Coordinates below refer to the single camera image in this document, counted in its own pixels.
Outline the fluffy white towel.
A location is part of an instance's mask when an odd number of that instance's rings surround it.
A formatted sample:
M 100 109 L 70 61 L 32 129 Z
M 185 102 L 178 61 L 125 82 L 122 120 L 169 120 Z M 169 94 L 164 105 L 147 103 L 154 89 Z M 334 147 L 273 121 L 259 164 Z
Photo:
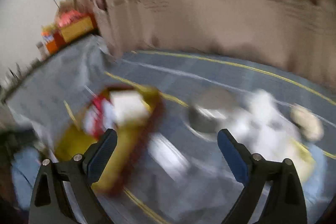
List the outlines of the fluffy white towel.
M 258 89 L 244 98 L 244 107 L 235 111 L 228 131 L 248 151 L 264 159 L 282 162 L 300 159 L 301 137 L 295 125 L 277 108 L 274 97 Z

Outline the cream sock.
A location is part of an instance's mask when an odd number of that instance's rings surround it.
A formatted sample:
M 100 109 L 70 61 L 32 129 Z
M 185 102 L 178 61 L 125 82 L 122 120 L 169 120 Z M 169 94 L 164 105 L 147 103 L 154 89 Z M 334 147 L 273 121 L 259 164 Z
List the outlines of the cream sock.
M 322 122 L 309 109 L 295 104 L 291 107 L 290 116 L 306 140 L 315 143 L 323 138 Z

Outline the grey plaid tablecloth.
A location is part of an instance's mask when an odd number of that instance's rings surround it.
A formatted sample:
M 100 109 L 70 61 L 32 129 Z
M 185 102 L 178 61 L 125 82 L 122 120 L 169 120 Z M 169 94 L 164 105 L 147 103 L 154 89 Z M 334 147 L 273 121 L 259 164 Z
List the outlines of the grey plaid tablecloth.
M 187 105 L 206 89 L 219 86 L 242 97 L 256 89 L 271 93 L 282 114 L 294 103 L 310 109 L 325 135 L 317 143 L 325 154 L 320 198 L 308 209 L 314 223 L 335 194 L 335 94 L 302 77 L 249 61 L 221 56 L 162 51 L 126 53 L 112 61 L 90 36 L 38 68 L 7 99 L 15 119 L 34 126 L 47 145 L 69 124 L 67 111 L 81 111 L 92 92 L 114 84 L 158 88 L 163 116 L 155 131 L 186 157 L 185 177 L 171 178 L 147 153 L 135 166 L 126 190 L 117 198 L 100 197 L 116 223 L 220 223 L 240 194 L 218 146 L 187 127 Z

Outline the steel bowl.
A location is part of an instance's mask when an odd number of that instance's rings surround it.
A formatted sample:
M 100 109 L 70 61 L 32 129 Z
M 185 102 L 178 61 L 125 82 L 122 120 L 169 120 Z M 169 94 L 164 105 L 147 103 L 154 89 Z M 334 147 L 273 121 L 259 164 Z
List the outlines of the steel bowl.
M 239 107 L 234 93 L 223 87 L 211 87 L 190 100 L 185 125 L 197 137 L 216 141 L 218 132 Z

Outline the red gold toffee tin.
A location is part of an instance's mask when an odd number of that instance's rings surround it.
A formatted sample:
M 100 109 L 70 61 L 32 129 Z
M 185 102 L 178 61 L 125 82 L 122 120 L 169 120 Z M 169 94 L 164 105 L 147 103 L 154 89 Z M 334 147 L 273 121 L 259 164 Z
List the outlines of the red gold toffee tin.
M 144 102 L 148 105 L 150 116 L 139 125 L 127 123 L 117 127 L 116 148 L 98 182 L 92 185 L 92 189 L 96 192 L 110 196 L 119 194 L 123 186 L 127 184 L 133 166 L 145 149 L 150 134 L 154 131 L 154 126 L 157 125 L 163 110 L 159 90 L 151 86 L 134 88 L 127 85 L 113 85 L 103 89 L 100 95 L 110 98 L 110 92 L 126 91 L 137 91 L 144 96 Z M 94 137 L 87 135 L 83 130 L 78 130 L 75 124 L 71 123 L 55 145 L 54 155 L 60 161 L 67 161 L 78 153 L 84 153 L 93 143 L 96 143 Z

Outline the orange box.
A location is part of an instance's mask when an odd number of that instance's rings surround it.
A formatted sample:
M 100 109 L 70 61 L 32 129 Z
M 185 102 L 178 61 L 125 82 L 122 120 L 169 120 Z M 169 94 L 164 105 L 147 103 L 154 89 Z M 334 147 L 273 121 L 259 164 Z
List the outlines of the orange box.
M 54 34 L 50 31 L 42 31 L 41 36 L 50 55 L 55 54 L 58 50 L 58 44 L 54 38 Z

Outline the red yellow cardboard box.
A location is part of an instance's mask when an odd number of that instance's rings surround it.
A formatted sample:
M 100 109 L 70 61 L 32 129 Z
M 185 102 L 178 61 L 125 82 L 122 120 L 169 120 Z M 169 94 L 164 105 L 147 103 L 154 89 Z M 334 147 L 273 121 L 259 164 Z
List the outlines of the red yellow cardboard box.
M 59 12 L 55 16 L 56 31 L 53 34 L 57 47 L 63 48 L 72 41 L 97 30 L 95 16 L 75 9 Z

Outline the beige leaf curtain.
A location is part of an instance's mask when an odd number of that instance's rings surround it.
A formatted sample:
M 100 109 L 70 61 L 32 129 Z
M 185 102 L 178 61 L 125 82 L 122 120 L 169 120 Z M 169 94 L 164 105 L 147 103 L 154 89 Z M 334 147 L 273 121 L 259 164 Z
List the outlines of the beige leaf curtain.
M 335 88 L 335 0 L 69 0 L 92 12 L 113 56 L 217 53 Z

